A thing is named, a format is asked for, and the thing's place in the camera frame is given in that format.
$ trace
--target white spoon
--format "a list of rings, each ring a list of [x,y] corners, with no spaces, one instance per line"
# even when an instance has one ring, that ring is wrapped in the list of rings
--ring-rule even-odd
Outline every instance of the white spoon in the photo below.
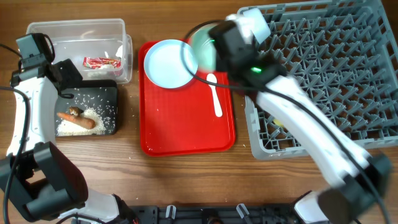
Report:
[[[206,77],[206,80],[212,83],[217,83],[217,78],[213,73],[209,73]],[[218,100],[216,87],[213,85],[209,85],[211,88],[211,92],[213,94],[213,103],[214,103],[214,111],[216,112],[217,117],[221,117],[223,115],[223,110],[221,109],[220,101]]]

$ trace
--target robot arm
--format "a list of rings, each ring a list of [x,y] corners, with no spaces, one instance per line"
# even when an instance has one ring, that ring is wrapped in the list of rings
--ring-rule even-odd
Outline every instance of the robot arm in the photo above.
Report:
[[[9,199],[29,222],[79,214],[92,217],[82,220],[93,223],[125,219],[132,223],[136,216],[124,201],[88,189],[83,174],[55,146],[56,100],[62,90],[78,86],[81,75],[70,60],[51,64],[55,53],[50,51],[45,35],[29,34],[17,43],[24,68],[12,74],[11,86],[27,95],[31,117],[25,149],[13,173],[25,113],[25,103],[16,95],[16,123],[7,157],[0,161],[0,187],[5,191],[9,175],[13,176]],[[29,183],[26,180],[33,176],[33,170],[41,170],[46,178]]]
[[[28,140],[24,151],[32,150],[38,142],[52,142],[55,144],[54,115],[55,102],[58,98],[57,89],[47,77],[31,78],[20,82],[16,89],[22,91],[30,99],[31,118],[29,123]],[[7,156],[16,156],[24,125],[25,103],[20,95],[15,94],[17,101],[14,134],[7,150]]]
[[[209,31],[221,59],[217,62],[227,68],[229,80],[239,84],[253,102],[284,124],[311,155],[329,183],[329,189],[312,192],[301,198],[295,204],[296,213],[305,223],[325,220],[332,223],[351,223],[377,202],[374,191],[369,189],[370,186],[364,179],[370,179],[377,194],[383,196],[392,170],[391,162],[384,155],[371,157],[311,102],[295,78],[288,76],[273,56],[258,53],[252,40],[257,39],[256,31],[261,29],[259,26],[267,25],[258,9],[251,11],[257,11],[249,14],[259,14],[263,21],[229,16],[227,19],[231,20],[221,22]],[[318,121],[303,108],[312,112]],[[348,150],[348,154],[361,170],[341,150],[337,141]]]

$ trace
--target black tray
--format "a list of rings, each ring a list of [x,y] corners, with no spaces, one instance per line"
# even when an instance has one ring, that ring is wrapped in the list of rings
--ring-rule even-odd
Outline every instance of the black tray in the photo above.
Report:
[[[74,97],[73,99],[58,97],[54,113],[56,136],[58,136],[57,127],[62,122],[62,119],[57,116],[57,113],[69,113],[70,106],[77,106],[82,110],[90,107],[94,108],[103,119],[104,127],[106,129],[104,135],[111,135],[116,132],[118,127],[116,119],[116,116],[118,115],[118,85],[114,80],[82,81],[76,88],[69,88],[62,91],[62,94],[66,93],[71,93]]]

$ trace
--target red wrapper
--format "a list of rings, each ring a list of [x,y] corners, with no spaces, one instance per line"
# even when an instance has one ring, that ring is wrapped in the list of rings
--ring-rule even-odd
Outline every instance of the red wrapper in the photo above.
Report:
[[[114,68],[119,68],[121,65],[121,61],[117,59],[110,58],[89,58],[85,57],[83,61],[83,66],[92,68],[92,69],[101,69],[104,65],[112,65]]]

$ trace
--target plastic dish rack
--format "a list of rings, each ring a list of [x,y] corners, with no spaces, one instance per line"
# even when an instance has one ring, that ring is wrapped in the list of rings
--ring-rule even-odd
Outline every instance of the plastic dish rack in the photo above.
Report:
[[[366,149],[398,145],[398,48],[380,0],[253,6],[238,14],[254,7],[271,29],[260,51],[278,58],[333,123]],[[255,158],[307,155],[248,97],[245,113]]]

